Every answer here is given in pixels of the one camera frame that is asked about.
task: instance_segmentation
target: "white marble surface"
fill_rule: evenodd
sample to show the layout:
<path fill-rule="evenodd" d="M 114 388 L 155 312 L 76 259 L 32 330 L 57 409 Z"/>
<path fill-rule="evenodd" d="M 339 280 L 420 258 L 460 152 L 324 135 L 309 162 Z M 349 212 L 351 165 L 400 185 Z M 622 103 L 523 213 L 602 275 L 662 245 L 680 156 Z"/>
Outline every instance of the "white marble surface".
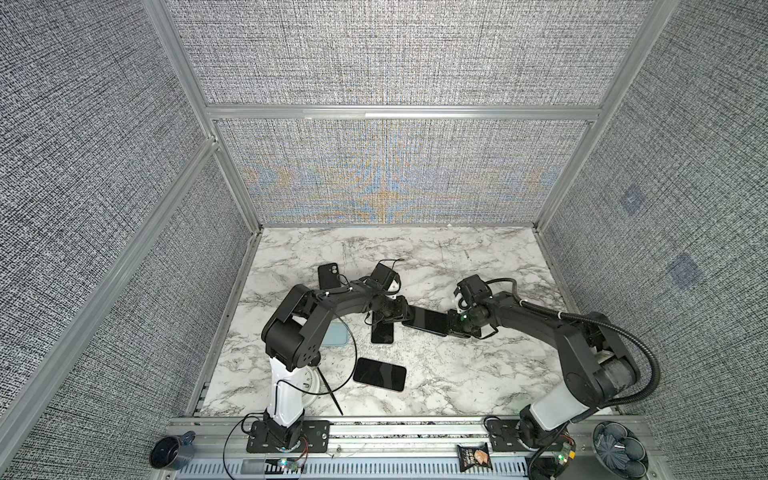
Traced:
<path fill-rule="evenodd" d="M 337 262 L 349 279 L 368 275 L 378 260 L 404 258 L 396 270 L 401 294 L 417 306 L 452 308 L 456 283 L 473 273 L 517 279 L 521 296 L 547 306 L 563 303 L 530 229 L 273 228 L 264 232 L 202 408 L 202 415 L 262 412 L 270 367 L 261 329 L 291 286 L 317 287 L 316 269 Z M 503 283 L 493 285 L 500 290 Z M 393 345 L 373 345 L 364 315 L 348 315 L 359 356 L 408 369 L 404 392 L 352 380 L 337 392 L 346 415 L 515 414 L 561 380 L 550 346 L 510 329 L 487 340 L 439 337 L 395 325 Z M 323 347 L 323 373 L 340 385 L 354 364 L 352 342 Z M 338 415 L 329 396 L 307 415 Z"/>

